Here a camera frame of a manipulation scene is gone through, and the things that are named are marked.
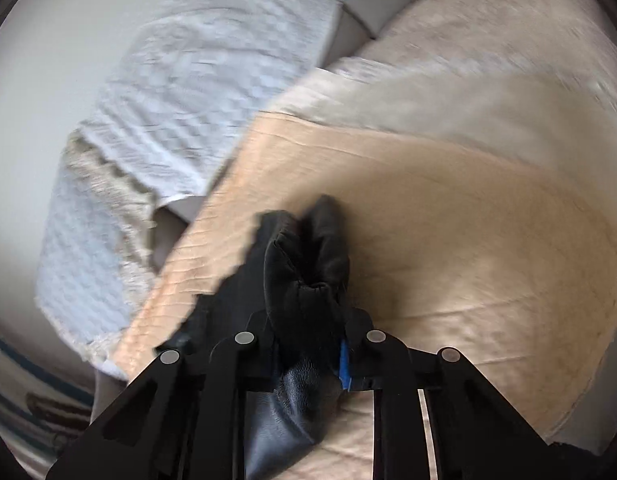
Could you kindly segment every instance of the round screw head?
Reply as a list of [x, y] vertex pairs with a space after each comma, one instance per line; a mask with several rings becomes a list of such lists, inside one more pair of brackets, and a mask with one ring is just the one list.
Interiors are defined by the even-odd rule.
[[162, 361], [165, 365], [172, 365], [179, 361], [180, 353], [177, 350], [167, 350], [166, 352], [162, 352], [159, 360]]
[[384, 334], [381, 330], [369, 330], [366, 333], [366, 338], [371, 343], [381, 343], [382, 341], [386, 340], [387, 335]]
[[461, 357], [462, 355], [455, 348], [445, 348], [442, 350], [442, 359], [449, 363], [456, 363]]
[[240, 332], [235, 336], [235, 342], [239, 345], [248, 345], [255, 341], [255, 336], [250, 332]]

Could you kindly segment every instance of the crumpled fabric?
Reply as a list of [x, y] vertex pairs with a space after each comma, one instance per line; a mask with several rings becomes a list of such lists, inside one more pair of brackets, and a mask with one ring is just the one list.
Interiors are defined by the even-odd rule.
[[244, 263], [195, 309], [159, 350], [191, 354], [246, 329], [266, 310], [279, 341], [273, 393], [246, 396], [246, 478], [272, 478], [324, 438], [342, 391], [337, 378], [344, 338], [343, 306], [349, 260], [343, 217], [327, 196], [299, 219], [272, 211]]

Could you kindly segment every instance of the white surface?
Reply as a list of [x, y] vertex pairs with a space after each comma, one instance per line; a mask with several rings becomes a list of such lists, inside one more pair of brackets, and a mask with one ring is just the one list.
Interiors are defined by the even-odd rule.
[[41, 364], [90, 370], [33, 304], [61, 149], [163, 0], [19, 0], [0, 29], [0, 324]]

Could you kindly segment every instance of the folded black leather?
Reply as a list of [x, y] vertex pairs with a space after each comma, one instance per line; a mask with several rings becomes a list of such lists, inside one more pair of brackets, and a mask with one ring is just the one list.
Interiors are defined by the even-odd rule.
[[248, 480], [272, 478], [325, 436], [335, 415], [349, 260], [343, 215], [322, 196], [300, 219], [262, 215], [244, 264], [160, 348], [210, 349], [244, 330], [266, 309], [280, 342], [280, 379], [272, 394], [246, 399], [244, 461]]

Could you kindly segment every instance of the shiny black leather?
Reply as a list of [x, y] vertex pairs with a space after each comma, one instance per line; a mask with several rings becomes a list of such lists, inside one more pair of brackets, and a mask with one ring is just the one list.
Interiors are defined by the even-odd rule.
[[244, 330], [266, 309], [280, 342], [280, 379], [272, 394], [246, 399], [244, 462], [249, 480], [272, 478], [320, 442], [335, 415], [349, 276], [340, 208], [323, 196], [300, 219], [286, 211], [262, 215], [244, 264], [163, 348], [212, 349]]

